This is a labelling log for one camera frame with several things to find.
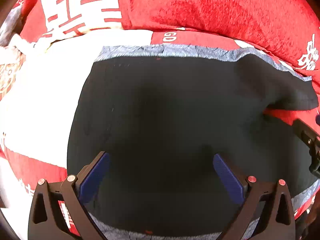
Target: gray fabric trim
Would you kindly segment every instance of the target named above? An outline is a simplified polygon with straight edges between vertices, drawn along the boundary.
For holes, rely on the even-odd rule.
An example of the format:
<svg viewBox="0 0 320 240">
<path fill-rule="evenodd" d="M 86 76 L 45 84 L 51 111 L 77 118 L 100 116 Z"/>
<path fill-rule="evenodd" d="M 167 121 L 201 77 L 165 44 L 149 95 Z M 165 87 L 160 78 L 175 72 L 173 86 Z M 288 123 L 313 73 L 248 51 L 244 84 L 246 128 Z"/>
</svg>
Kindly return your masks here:
<svg viewBox="0 0 320 240">
<path fill-rule="evenodd" d="M 0 28 L 0 46 L 7 46 L 13 36 L 13 30 L 20 20 L 22 4 L 13 8 Z"/>
<path fill-rule="evenodd" d="M 320 179 L 318 179 L 311 187 L 307 188 L 305 191 L 301 192 L 297 196 L 291 199 L 293 210 L 297 210 L 301 207 L 320 187 Z M 201 236 L 181 236 L 181 237 L 170 237 L 170 236 L 152 236 L 145 235 L 142 233 L 130 232 L 126 230 L 121 230 L 113 228 L 111 226 L 105 225 L 98 219 L 96 219 L 92 214 L 90 214 L 92 220 L 96 223 L 100 231 L 106 236 L 108 240 L 216 240 L 221 234 L 213 233 Z M 254 229 L 257 226 L 259 219 L 253 220 L 247 230 L 245 231 L 242 240 L 248 239 L 253 234 Z"/>
<path fill-rule="evenodd" d="M 114 57 L 200 57 L 207 59 L 218 59 L 220 61 L 236 62 L 248 54 L 256 55 L 257 57 L 272 65 L 277 70 L 288 71 L 292 75 L 303 81 L 311 80 L 311 76 L 301 77 L 295 71 L 292 71 L 281 64 L 277 64 L 270 56 L 261 54 L 255 48 L 240 48 L 228 51 L 220 48 L 208 48 L 195 45 L 179 44 L 155 44 L 148 46 L 114 47 L 104 46 L 95 62 Z"/>
<path fill-rule="evenodd" d="M 301 207 L 304 203 L 308 201 L 309 198 L 317 191 L 317 189 L 320 187 L 320 179 L 318 179 L 314 184 L 311 185 L 311 187 L 307 188 L 303 192 L 301 192 L 299 195 L 295 196 L 291 199 L 292 206 L 294 212 Z"/>
</svg>

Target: black cloth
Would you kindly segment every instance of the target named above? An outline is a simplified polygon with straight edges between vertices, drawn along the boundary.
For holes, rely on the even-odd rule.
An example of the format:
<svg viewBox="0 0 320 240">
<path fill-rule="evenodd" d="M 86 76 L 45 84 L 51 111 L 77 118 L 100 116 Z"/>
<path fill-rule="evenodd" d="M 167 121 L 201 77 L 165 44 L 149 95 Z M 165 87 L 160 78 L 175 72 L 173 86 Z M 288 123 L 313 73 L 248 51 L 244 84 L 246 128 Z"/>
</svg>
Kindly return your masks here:
<svg viewBox="0 0 320 240">
<path fill-rule="evenodd" d="M 110 170 L 87 209 L 105 224 L 161 236 L 220 232 L 238 206 L 217 177 L 224 152 L 244 174 L 284 179 L 291 196 L 311 186 L 308 147 L 267 106 L 317 107 L 311 82 L 254 55 L 118 57 L 92 66 L 68 143 L 68 174 L 101 151 Z"/>
</svg>

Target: metal screw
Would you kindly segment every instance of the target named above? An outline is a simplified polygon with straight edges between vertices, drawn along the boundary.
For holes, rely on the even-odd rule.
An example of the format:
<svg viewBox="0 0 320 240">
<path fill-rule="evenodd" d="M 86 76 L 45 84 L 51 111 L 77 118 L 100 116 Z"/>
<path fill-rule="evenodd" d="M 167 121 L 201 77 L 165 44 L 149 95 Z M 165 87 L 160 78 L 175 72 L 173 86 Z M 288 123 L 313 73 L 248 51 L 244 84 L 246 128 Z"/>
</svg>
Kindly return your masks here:
<svg viewBox="0 0 320 240">
<path fill-rule="evenodd" d="M 67 181 L 69 181 L 69 182 L 73 182 L 75 179 L 76 179 L 75 175 L 70 175 L 67 177 Z"/>
<path fill-rule="evenodd" d="M 285 181 L 284 181 L 283 179 L 280 179 L 280 180 L 279 180 L 279 184 L 280 184 L 281 186 L 284 186 L 284 185 L 285 185 Z"/>
<path fill-rule="evenodd" d="M 39 179 L 38 184 L 42 185 L 42 184 L 44 184 L 44 182 L 45 182 L 45 179 Z"/>
<path fill-rule="evenodd" d="M 255 176 L 249 176 L 249 177 L 248 177 L 248 181 L 254 183 L 254 182 L 257 181 L 257 178 L 256 178 Z"/>
</svg>

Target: blue gripper pad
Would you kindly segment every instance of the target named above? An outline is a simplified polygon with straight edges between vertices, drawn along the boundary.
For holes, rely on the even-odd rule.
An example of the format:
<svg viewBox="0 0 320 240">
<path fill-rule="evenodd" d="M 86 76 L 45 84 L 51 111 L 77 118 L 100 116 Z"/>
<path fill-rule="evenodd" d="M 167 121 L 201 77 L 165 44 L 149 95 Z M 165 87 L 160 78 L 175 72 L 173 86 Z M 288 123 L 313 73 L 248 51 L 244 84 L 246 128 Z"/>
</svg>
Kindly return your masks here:
<svg viewBox="0 0 320 240">
<path fill-rule="evenodd" d="M 215 154 L 213 157 L 213 167 L 228 191 L 231 200 L 241 205 L 244 202 L 244 187 L 219 154 Z"/>
<path fill-rule="evenodd" d="M 81 203 L 88 203 L 98 191 L 104 175 L 109 170 L 109 165 L 110 156 L 104 153 L 79 187 L 78 199 Z"/>
</svg>

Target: black bracket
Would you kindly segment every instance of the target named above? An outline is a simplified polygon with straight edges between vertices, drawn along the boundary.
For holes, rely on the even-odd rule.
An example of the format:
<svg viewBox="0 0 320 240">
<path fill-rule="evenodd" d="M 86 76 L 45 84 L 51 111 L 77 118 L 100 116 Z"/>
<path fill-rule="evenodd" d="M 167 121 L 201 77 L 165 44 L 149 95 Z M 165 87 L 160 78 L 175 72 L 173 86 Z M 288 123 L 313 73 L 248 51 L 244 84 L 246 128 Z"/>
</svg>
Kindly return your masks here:
<svg viewBox="0 0 320 240">
<path fill-rule="evenodd" d="M 311 165 L 309 171 L 320 179 L 320 135 L 300 119 L 292 124 L 294 133 L 309 147 Z"/>
<path fill-rule="evenodd" d="M 242 204 L 234 219 L 217 240 L 241 240 L 257 205 L 265 201 L 251 240 L 295 240 L 295 220 L 289 189 L 284 180 L 276 183 L 244 176 L 226 157 L 216 154 L 213 166 L 231 200 Z"/>
<path fill-rule="evenodd" d="M 109 156 L 102 151 L 92 163 L 84 166 L 77 176 L 69 175 L 63 182 L 55 183 L 39 180 L 31 204 L 28 239 L 107 240 L 83 204 L 89 201 L 98 189 L 108 169 L 108 163 Z M 65 202 L 80 237 L 70 233 L 58 201 Z"/>
<path fill-rule="evenodd" d="M 107 240 L 83 204 L 98 189 L 108 169 L 108 156 L 107 153 L 100 152 L 77 176 L 69 175 L 63 182 L 48 183 L 45 179 L 39 180 L 29 216 L 29 240 Z M 218 240 L 240 240 L 260 201 L 266 201 L 266 204 L 250 239 L 294 240 L 295 222 L 286 183 L 281 180 L 276 183 L 261 182 L 253 176 L 244 177 L 231 166 L 219 154 L 215 155 L 215 170 L 228 192 L 234 195 L 232 200 L 242 205 Z M 58 201 L 65 202 L 80 236 L 70 233 Z"/>
</svg>

